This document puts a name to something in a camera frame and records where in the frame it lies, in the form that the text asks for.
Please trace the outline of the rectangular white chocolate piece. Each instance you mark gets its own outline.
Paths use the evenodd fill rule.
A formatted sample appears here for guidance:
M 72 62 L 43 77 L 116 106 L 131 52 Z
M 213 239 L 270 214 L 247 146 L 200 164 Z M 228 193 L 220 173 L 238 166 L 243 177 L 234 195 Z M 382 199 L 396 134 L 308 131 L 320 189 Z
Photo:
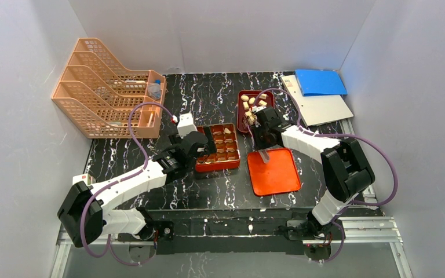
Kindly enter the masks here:
M 256 117 L 252 113 L 250 113 L 250 112 L 245 114 L 246 123 L 248 125 L 253 125 L 254 122 L 255 122 L 255 118 Z

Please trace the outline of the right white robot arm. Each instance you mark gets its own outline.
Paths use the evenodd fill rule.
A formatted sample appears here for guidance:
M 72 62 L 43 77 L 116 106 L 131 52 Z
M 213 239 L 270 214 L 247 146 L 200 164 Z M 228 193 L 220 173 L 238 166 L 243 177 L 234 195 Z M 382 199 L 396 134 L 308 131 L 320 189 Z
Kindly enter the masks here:
M 305 131 L 284 120 L 273 107 L 257 107 L 253 111 L 256 121 L 249 129 L 257 150 L 278 145 L 322 165 L 325 193 L 295 230 L 305 236 L 328 234 L 339 214 L 375 180 L 359 142 L 350 137 L 339 140 Z

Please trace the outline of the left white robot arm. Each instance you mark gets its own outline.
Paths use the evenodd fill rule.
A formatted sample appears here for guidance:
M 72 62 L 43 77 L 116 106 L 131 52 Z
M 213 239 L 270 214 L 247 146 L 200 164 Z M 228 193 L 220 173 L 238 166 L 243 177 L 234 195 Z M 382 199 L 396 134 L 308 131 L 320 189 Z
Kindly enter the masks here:
M 129 233 L 140 236 L 158 223 L 146 209 L 117 207 L 146 192 L 184 178 L 199 159 L 216 152 L 209 126 L 186 136 L 170 136 L 172 145 L 142 166 L 103 182 L 79 175 L 62 202 L 57 217 L 75 247 L 84 247 L 101 235 Z

